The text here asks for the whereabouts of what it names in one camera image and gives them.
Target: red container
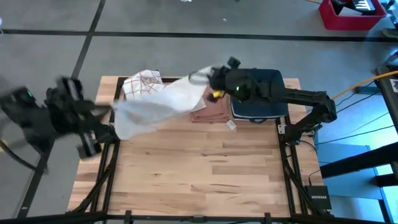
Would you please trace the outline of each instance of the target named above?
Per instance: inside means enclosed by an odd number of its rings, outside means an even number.
[[[371,0],[371,2],[376,9],[373,16],[338,16],[331,5],[331,0],[323,0],[319,7],[323,25],[328,30],[370,30],[386,16],[379,0]]]

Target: wooden tabletop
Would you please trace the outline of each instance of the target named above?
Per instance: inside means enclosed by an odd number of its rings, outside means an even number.
[[[97,103],[113,101],[117,80],[102,77]],[[287,88],[300,89],[297,78],[284,82]],[[289,105],[289,113],[292,123],[306,115],[299,105]],[[269,212],[289,217],[275,122],[235,123],[235,130],[225,123],[194,124],[188,114],[162,123],[154,133],[121,141],[109,213],[263,217]],[[297,146],[297,155],[306,185],[308,175],[319,169],[317,155],[307,144]],[[99,163],[100,157],[80,162],[69,210],[94,186]],[[321,185],[320,172],[311,181]],[[300,213],[295,187],[293,192]]]

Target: folded brown towel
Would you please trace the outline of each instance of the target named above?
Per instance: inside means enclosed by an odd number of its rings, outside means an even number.
[[[227,98],[224,97],[212,103],[207,100],[209,93],[213,93],[213,90],[207,86],[203,94],[206,107],[192,113],[192,122],[194,123],[222,123],[229,120],[229,109]]]

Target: small label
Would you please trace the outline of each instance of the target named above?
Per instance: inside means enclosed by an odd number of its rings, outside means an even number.
[[[231,121],[231,120],[227,121],[226,125],[228,125],[228,127],[231,130],[234,130],[236,128],[236,124],[233,121]]]
[[[392,90],[394,90],[394,93],[398,93],[398,80],[390,79],[390,81],[391,81]]]

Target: wooden table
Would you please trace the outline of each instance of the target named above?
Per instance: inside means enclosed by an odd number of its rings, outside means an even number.
[[[117,80],[102,77],[97,103],[113,101]],[[300,89],[297,78],[284,82],[287,88]],[[292,123],[306,114],[299,105],[289,105],[289,113]],[[121,141],[109,213],[264,217],[269,212],[272,217],[289,217],[275,122],[236,121],[236,125],[230,130],[225,123],[193,124],[188,114],[162,123],[154,133]],[[297,155],[306,185],[308,175],[319,169],[317,155],[308,144],[297,146]],[[80,162],[69,210],[94,186],[99,163],[100,157]],[[320,172],[311,181],[321,185]]]

